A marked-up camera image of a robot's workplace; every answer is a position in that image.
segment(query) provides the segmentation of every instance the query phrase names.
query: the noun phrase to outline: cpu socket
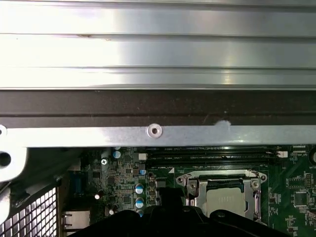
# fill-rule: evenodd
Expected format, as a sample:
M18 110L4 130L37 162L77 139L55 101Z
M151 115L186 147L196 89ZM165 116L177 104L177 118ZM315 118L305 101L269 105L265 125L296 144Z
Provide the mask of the cpu socket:
M176 182L185 187L186 205L201 208L207 217L222 209L258 221L261 184L267 178L253 170L203 170L178 176Z

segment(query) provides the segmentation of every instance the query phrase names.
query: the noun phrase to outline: metal mesh grille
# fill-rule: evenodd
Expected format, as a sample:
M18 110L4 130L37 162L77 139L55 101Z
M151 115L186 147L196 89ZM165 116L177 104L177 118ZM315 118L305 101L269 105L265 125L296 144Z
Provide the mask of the metal mesh grille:
M56 189L47 192L0 225L0 237L56 237Z

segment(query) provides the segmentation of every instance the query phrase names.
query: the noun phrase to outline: metal bracket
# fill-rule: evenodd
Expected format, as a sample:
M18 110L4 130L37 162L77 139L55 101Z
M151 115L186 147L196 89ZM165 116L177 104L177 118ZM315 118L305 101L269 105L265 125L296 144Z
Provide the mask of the metal bracket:
M253 170L202 170L192 171L176 178L176 182L187 188L190 196L186 198L186 205L196 206L202 209L204 215L207 213L207 185L208 182L236 179L235 175L241 175L244 185L244 200L247 202L245 217L248 219L261 219L260 210L260 188L261 184L267 180L263 173Z
M10 193L11 189L6 187L0 193L0 224L6 221L10 213Z
M12 147L0 144L1 155L6 156L7 163L1 165L0 162L0 182L12 180L19 176L27 161L28 149L26 147Z

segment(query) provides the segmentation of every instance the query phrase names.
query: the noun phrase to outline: motherboard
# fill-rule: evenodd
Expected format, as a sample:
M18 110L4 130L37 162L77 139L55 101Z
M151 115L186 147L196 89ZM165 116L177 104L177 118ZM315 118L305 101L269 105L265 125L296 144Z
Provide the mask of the motherboard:
M115 147L86 150L73 195L90 197L93 224L122 210L161 205L174 188L206 216L225 209L290 236L316 231L316 148Z

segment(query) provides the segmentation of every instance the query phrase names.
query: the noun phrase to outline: green circuit board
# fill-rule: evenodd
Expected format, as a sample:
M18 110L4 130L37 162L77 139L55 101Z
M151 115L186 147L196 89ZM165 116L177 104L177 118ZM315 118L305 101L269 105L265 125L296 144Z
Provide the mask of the green circuit board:
M109 216L106 210L111 205L117 205L117 211L130 209L139 213L147 206L156 205L157 180L164 179L166 187L183 188L177 184L176 177L192 171L251 169L267 175L261 185L261 221L290 236L312 236L316 231L316 165L309 158L312 148L307 145L264 147L281 154L277 159L269 152L267 155L249 152L229 159L218 156L221 151L227 151L219 147L87 150L81 158L84 160L81 173L86 176L82 195L104 191L104 196L94 204L95 211L91 214L94 223ZM223 157L229 162L208 162ZM101 163L103 158L107 160L106 165ZM244 158L253 162L243 163ZM135 191L137 185L144 189L141 194ZM135 205L137 200L143 201L142 207Z

